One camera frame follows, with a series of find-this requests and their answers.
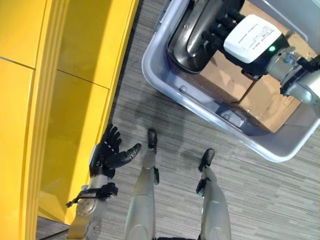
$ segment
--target robotic hand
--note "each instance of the robotic hand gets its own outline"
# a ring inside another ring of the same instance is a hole
[[[83,186],[78,196],[68,202],[69,208],[77,204],[76,216],[70,225],[66,240],[96,240],[101,231],[101,220],[107,207],[107,199],[118,194],[118,188],[110,180],[116,168],[131,162],[141,149],[141,144],[119,152],[122,140],[118,128],[108,125],[101,141],[93,148],[90,162],[90,183]]]
[[[169,59],[189,74],[199,73],[220,51],[257,81],[269,74],[280,92],[312,107],[320,118],[320,56],[306,60],[266,20],[239,13],[245,0],[190,0],[167,45]]]

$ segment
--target brown cardboard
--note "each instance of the brown cardboard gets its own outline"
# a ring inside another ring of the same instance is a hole
[[[183,79],[195,85],[207,95],[221,103],[239,101],[252,84],[252,80],[241,74],[241,68],[216,52],[201,73],[180,73]]]
[[[280,94],[280,83],[274,78],[262,78],[235,106],[236,113],[251,124],[275,133],[296,110],[300,102]]]
[[[255,14],[273,25],[283,34],[288,29],[268,14],[248,1],[241,13],[245,16]],[[288,42],[295,46],[303,57],[315,57],[316,53],[298,35],[293,34]],[[300,102],[293,97],[280,94],[280,83],[265,75],[258,82],[252,82],[241,74],[241,68],[216,52],[207,66],[197,75],[180,73],[184,79],[213,97],[216,101],[227,103],[236,109],[238,115],[253,125],[275,133],[295,111]]]
[[[274,24],[283,34],[287,32],[284,26],[247,1],[241,13],[244,15],[255,14]],[[316,56],[316,53],[298,34],[293,34],[288,42],[291,46],[295,46],[296,51],[303,57]],[[280,87],[281,85],[276,79],[265,75],[252,85],[239,103],[232,105],[236,108],[236,112],[246,117],[251,124],[275,133],[300,104],[297,99],[291,96],[281,95]]]

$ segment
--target cabinet door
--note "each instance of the cabinet door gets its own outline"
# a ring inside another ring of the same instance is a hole
[[[0,57],[36,67],[46,0],[0,0]]]
[[[137,4],[137,0],[71,0],[58,69],[111,89]]]
[[[0,59],[0,233],[19,238],[25,142],[33,70]]]
[[[74,219],[76,206],[67,210],[66,203],[86,184],[107,95],[104,87],[57,71],[43,160],[40,216],[67,224]]]

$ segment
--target green led light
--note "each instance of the green led light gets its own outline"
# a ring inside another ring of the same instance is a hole
[[[273,52],[274,50],[276,50],[276,47],[275,47],[275,46],[270,46],[270,47],[269,47],[269,51],[270,51],[270,52]]]

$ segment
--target yellow wall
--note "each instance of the yellow wall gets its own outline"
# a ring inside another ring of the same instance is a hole
[[[65,203],[88,179],[137,5],[0,1],[1,239],[35,239],[37,210],[73,220]]]

